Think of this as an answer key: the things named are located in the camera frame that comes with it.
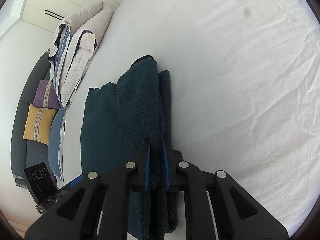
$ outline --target purple cushion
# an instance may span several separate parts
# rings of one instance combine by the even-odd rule
[[[60,109],[59,100],[51,80],[40,80],[32,105],[39,108]]]

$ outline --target wrinkled sheet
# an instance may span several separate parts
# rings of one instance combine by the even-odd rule
[[[63,170],[81,173],[90,87],[149,54],[172,80],[172,147],[227,171],[292,235],[320,194],[320,34],[305,0],[125,0],[66,115]],[[185,239],[180,224],[166,239]]]

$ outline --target blue plastic part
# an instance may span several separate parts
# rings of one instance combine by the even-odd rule
[[[144,190],[148,190],[149,186],[149,177],[150,177],[150,143],[148,144],[148,151],[147,151],[147,159],[146,159],[146,167],[145,167],[145,174],[144,174]]]
[[[84,177],[84,175],[81,174],[79,177],[77,177],[73,181],[71,181],[70,182],[70,187],[73,187],[75,184],[77,184],[83,177]]]
[[[169,165],[168,165],[167,148],[165,146],[164,140],[163,140],[163,163],[164,163],[165,182],[167,185],[167,190],[169,190],[170,189]]]

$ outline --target metal screw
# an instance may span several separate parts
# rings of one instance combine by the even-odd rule
[[[128,163],[125,164],[125,166],[126,166],[128,169],[132,169],[132,168],[134,168],[134,167],[136,166],[136,164],[133,163],[133,162],[128,162]]]
[[[218,171],[217,172],[217,176],[219,177],[219,178],[225,178],[226,176],[227,176],[227,174],[226,174],[226,172],[225,171]]]
[[[98,177],[98,173],[96,173],[95,171],[92,171],[88,174],[89,179],[95,179],[96,177]]]
[[[189,166],[189,163],[187,163],[187,162],[180,162],[180,163],[179,163],[179,166],[180,166],[181,168],[187,168],[187,167]]]

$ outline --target yellow cushion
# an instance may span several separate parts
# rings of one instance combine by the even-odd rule
[[[56,113],[56,109],[38,108],[30,104],[23,138],[49,144],[51,124]]]

